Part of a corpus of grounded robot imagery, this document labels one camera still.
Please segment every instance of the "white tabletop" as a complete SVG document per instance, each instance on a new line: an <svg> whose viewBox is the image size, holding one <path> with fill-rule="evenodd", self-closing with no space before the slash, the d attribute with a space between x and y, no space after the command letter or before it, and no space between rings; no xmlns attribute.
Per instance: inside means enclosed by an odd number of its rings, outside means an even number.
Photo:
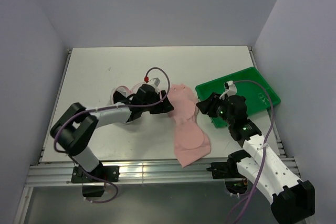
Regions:
<svg viewBox="0 0 336 224"><path fill-rule="evenodd" d="M172 84L183 83L196 94L198 84L251 67L253 63L245 46L74 48L52 124L74 102L84 106L107 105L114 87L133 87L154 66L163 68ZM160 89L166 89L166 79L159 71L153 70L149 77L159 77ZM267 132L270 119L266 110L250 119L264 134ZM197 123L211 142L212 150L206 157L227 157L240 150L227 128L216 129L210 118L200 113ZM175 123L167 114L144 113L129 125L112 124L95 130L89 146L102 161L172 159L174 129ZM42 161L68 161L66 155L54 151L53 141L49 136ZM274 133L268 143L279 154Z"/></svg>

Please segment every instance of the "green tray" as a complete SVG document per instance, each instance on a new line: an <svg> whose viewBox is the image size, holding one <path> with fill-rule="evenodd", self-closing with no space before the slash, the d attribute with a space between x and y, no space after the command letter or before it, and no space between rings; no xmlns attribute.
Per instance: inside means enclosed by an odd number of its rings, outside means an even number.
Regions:
<svg viewBox="0 0 336 224"><path fill-rule="evenodd" d="M224 92L224 82L239 80L252 80L258 82L267 90L269 96L271 97L273 105L277 105L280 103L280 98L278 97L278 95L274 92L274 90L269 86L266 80L254 67L229 74L228 76L224 76L216 80L206 82L204 84L200 84L196 86L195 89L198 98L201 101L204 101L212 94L212 92L222 94ZM242 95L246 98L245 103L247 105L248 115L255 114L270 107L268 99L261 87L248 82L237 83L236 86L238 91L237 95ZM220 118L211 118L211 120L213 121L216 128L227 126L226 122L224 122Z"/></svg>

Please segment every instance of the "purple cable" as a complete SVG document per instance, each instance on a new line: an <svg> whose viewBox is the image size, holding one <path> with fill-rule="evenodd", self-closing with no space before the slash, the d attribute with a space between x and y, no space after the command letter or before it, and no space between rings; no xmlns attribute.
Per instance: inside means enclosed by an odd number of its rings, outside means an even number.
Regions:
<svg viewBox="0 0 336 224"><path fill-rule="evenodd" d="M267 139L268 139L268 136L269 134L271 133L272 129L273 129L273 124L274 124L274 108L273 108L273 104L272 104L272 100L271 100L271 97L269 96L268 92L266 91L266 89L260 85L258 82L255 82L255 81L251 81L251 80L240 80L240 81L234 81L234 84L237 84L237 83L240 83L240 82L250 82L250 83L253 83L255 85L258 85L259 87L261 87L261 89L264 91L265 95L267 96L267 99L269 101L269 104L270 104L270 108L271 108L271 125L265 135L265 139L264 139L264 144L266 144L267 142ZM255 193L255 191L257 190L257 184L259 182L259 179L260 179L260 176L261 176L261 173L263 171L263 168L264 168L264 164L265 164L265 160L266 160L266 151L265 149L263 149L262 151L263 153L263 157L262 157L262 160L261 160L261 164L260 164L260 170L258 172L258 175L256 177L256 181L254 182L253 184L253 187L250 191L250 194L242 199L240 202L238 202L233 208L232 210L229 212L229 214L227 215L226 217L226 223L228 223L228 220L229 220L229 217L230 215L234 212L234 210L244 201L246 201L246 203L244 204L242 210L240 211L239 215L237 216L237 218L235 219L235 221L233 222L233 224L236 224L240 221L240 219L242 218L243 214L245 213L247 207L248 207L248 204L250 203L251 199L252 199L252 196L253 194Z"/></svg>
<svg viewBox="0 0 336 224"><path fill-rule="evenodd" d="M79 117L80 115L83 115L83 114L86 114L86 113L91 113L91 112L99 112L99 111L105 111L105 110L112 110L112 109L117 109L117 108L125 108L125 107L129 107L129 108L146 108L146 107L151 107L151 106L155 106L159 103L161 103L164 99L166 99L166 97L168 96L168 93L170 91L170 80L169 80L169 77L168 75L166 74L165 71L163 71L163 69L159 68L159 67L152 67L150 68L147 73L146 73L146 77L148 76L149 72L152 71L153 69L157 69L159 71L161 71L165 77L167 78L167 83L168 83L168 88L167 88L167 92L166 94L163 96L162 99L160 99L158 102L154 102L152 104L147 104L147 105L133 105L133 104L125 104L125 105L120 105L120 106L116 106L116 105L112 105L112 106L106 106L106 107L101 107L101 108L98 108L98 109L92 109L92 110L84 110L84 111L81 111L79 113L77 113L76 115L72 116L70 119L68 119L62 126L61 128L58 130L56 136L55 136L55 139L54 139L54 150L58 153L66 153L65 151L62 151L62 150L59 150L57 148L57 142L58 142L58 139L59 139L59 136L61 134L61 132L65 129L65 127L69 124L69 123L72 123L77 117ZM97 201L97 200L91 200L91 199L86 199L92 203L106 203L106 202L110 202L111 200L115 199L117 194L118 194L118 187L112 183L112 182L109 182L107 180L104 180L104 179L101 179L101 178L97 178L97 177L94 177L92 175L90 175L88 172L86 172L84 169L82 169L83 172L85 173L85 175L89 178L92 178L92 179L95 179L97 181L100 181L100 182L103 182L103 183L106 183L106 184L109 184L111 186L113 186L115 188L115 194L110 198L110 199L107 199L107 200L102 200L102 201Z"/></svg>

